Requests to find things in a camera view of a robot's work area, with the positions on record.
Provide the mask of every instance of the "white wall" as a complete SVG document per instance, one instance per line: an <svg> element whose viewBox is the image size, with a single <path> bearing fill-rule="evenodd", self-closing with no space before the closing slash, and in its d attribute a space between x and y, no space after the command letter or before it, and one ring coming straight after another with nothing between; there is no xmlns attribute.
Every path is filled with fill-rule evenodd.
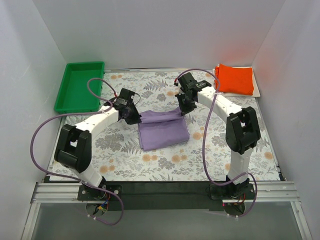
<svg viewBox="0 0 320 240"><path fill-rule="evenodd" d="M67 62L251 65L284 0L33 0Z"/></svg>
<svg viewBox="0 0 320 240"><path fill-rule="evenodd" d="M36 127L54 115L66 61L32 0L0 1L0 239L20 239L36 181L29 146ZM36 140L47 166L59 120Z"/></svg>
<svg viewBox="0 0 320 240"><path fill-rule="evenodd" d="M280 168L320 239L320 2L287 0L253 67Z"/></svg>

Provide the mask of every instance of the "purple cloth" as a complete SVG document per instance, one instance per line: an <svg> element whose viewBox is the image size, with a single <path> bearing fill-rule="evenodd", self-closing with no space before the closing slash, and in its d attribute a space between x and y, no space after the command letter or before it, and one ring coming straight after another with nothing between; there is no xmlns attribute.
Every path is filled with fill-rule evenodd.
<svg viewBox="0 0 320 240"><path fill-rule="evenodd" d="M188 141L188 128L180 108L167 112L141 112L138 124L140 147L144 151L165 148Z"/></svg>

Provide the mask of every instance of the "orange cloth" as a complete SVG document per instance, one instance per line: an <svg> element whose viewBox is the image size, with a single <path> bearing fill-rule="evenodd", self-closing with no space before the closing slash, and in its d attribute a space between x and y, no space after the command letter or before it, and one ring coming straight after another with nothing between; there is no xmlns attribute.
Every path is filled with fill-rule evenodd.
<svg viewBox="0 0 320 240"><path fill-rule="evenodd" d="M252 96L254 93L253 71L251 67L235 68L220 63L215 67L215 75L220 80L220 92Z"/></svg>

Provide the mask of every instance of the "green tray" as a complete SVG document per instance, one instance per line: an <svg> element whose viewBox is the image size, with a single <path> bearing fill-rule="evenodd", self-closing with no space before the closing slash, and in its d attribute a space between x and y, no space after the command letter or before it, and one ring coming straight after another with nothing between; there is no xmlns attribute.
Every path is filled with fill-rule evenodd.
<svg viewBox="0 0 320 240"><path fill-rule="evenodd" d="M99 110L99 99L87 89L87 82L92 78L104 77L103 61L68 63L65 67L54 110L60 114L85 113ZM91 90L101 95L102 82L94 80Z"/></svg>

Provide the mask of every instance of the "leaf pattern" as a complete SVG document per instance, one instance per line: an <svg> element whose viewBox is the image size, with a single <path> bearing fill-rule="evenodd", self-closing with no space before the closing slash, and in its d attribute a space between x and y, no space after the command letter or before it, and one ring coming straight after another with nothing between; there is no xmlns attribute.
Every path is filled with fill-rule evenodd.
<svg viewBox="0 0 320 240"><path fill-rule="evenodd" d="M127 88L139 93L138 111L152 110L166 112L177 108L178 101L174 97L177 87L173 85L179 72L108 72L104 79L119 93ZM112 79L112 75L122 75ZM205 73L193 72L198 81L213 83ZM101 96L113 97L112 91L103 85ZM278 170L273 159L270 140L258 111L256 99L253 97L228 97L232 102L243 107L253 107L257 112L261 139L254 149L249 169L259 180L279 180ZM138 138L138 126L127 125L124 120L104 129L96 139L92 140L92 166L107 181L205 181L202 159L202 140L209 109L201 104L184 116L190 133L190 140L170 147L153 151L143 151ZM75 125L89 116L77 115L66 118L65 123ZM205 160L212 179L224 181L228 173L231 150L225 141L226 124L214 113L211 116L205 143ZM50 166L54 173L75 176L68 168L55 162ZM51 180L65 180L51 176Z"/></svg>

